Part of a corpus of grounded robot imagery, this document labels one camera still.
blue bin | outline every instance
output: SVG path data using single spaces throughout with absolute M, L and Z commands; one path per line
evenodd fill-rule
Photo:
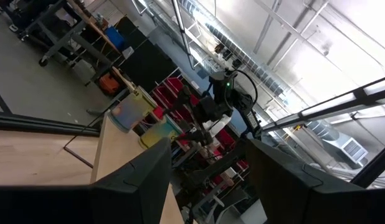
M 125 49 L 125 39 L 114 27 L 108 27 L 105 34 L 120 52 Z

wheel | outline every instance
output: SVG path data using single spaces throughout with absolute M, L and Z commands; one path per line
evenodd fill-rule
M 14 24 L 11 24 L 9 27 L 8 27 L 8 29 L 10 29 L 12 32 L 14 32 L 14 33 L 18 33 L 18 27 L 17 26 L 15 26 Z
M 49 63 L 49 61 L 48 61 L 47 59 L 40 59 L 40 60 L 39 60 L 39 65 L 40 65 L 41 67 L 46 66 L 48 63 Z
M 18 37 L 18 39 L 19 39 L 20 41 L 25 41 L 25 38 L 26 38 L 27 36 L 26 36 L 26 35 L 23 35 L 23 34 L 18 34 L 17 37 Z

white ceiling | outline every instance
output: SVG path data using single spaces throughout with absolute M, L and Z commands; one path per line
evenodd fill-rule
M 199 1 L 214 14 L 214 0 Z M 252 50 L 268 15 L 255 1 L 259 0 L 217 0 L 216 10 L 216 17 L 238 38 L 238 45 Z M 272 0 L 263 2 L 268 7 L 273 3 Z M 303 3 L 307 4 L 308 0 L 283 0 L 277 13 L 289 24 L 293 24 L 305 8 Z M 322 3 L 323 0 L 316 0 L 313 8 L 318 9 Z M 385 1 L 334 0 L 330 1 L 330 4 L 385 46 Z M 303 29 L 314 13 L 310 11 L 304 17 L 297 31 Z M 326 7 L 321 15 L 368 51 L 383 68 L 324 19 L 318 17 L 303 36 L 310 37 L 308 41 L 318 50 L 324 52 L 329 49 L 327 58 L 339 69 L 301 42 L 298 42 L 275 68 L 276 73 L 289 85 L 294 86 L 296 92 L 309 105 L 385 76 L 385 50 L 357 31 L 331 7 Z M 287 30 L 277 21 L 273 21 L 257 54 L 258 61 L 267 62 L 286 34 Z M 270 67 L 275 65 L 292 41 L 293 37 L 278 53 Z

cable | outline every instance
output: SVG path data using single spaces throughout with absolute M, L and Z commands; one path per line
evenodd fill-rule
M 242 73 L 243 75 L 245 75 L 249 81 L 252 83 L 252 86 L 254 86 L 254 90 L 255 90 L 255 100 L 253 102 L 253 105 L 255 105 L 256 101 L 257 101 L 257 98 L 258 98 L 258 92 L 257 92 L 257 88 L 256 88 L 256 85 L 255 85 L 255 82 L 253 81 L 253 79 L 248 75 L 246 74 L 245 72 L 243 72 L 242 70 L 238 70 L 238 69 L 235 69 L 235 71 L 239 72 L 239 73 Z
M 245 75 L 245 76 L 248 78 L 248 80 L 251 82 L 252 86 L 254 86 L 254 90 L 255 90 L 255 100 L 252 102 L 252 105 L 250 106 L 250 108 L 252 108 L 252 107 L 255 105 L 255 103 L 256 103 L 256 101 L 257 101 L 257 99 L 258 99 L 258 92 L 257 92 L 257 88 L 256 88 L 256 85 L 255 85 L 255 82 L 253 81 L 253 79 L 252 79 L 248 74 L 246 74 L 246 73 L 243 72 L 242 70 L 235 69 L 233 72 L 239 72 L 239 73 Z M 232 78 L 232 81 L 233 81 L 233 87 L 234 87 L 234 78 L 235 78 L 236 76 L 237 76 L 237 75 L 234 75 L 233 77 L 230 77 L 230 78 Z M 227 95 L 227 88 L 224 88 L 224 101 L 225 101 L 227 107 L 228 107 L 230 110 L 232 110 L 232 107 L 230 106 L 229 102 L 227 101 L 226 95 Z

concrete floor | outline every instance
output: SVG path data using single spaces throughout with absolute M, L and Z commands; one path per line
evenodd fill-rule
M 0 95 L 13 114 L 88 124 L 94 117 L 86 109 L 104 109 L 109 99 L 95 85 L 84 87 L 93 75 L 83 62 L 74 69 L 49 60 L 42 68 L 43 52 L 21 42 L 0 15 Z

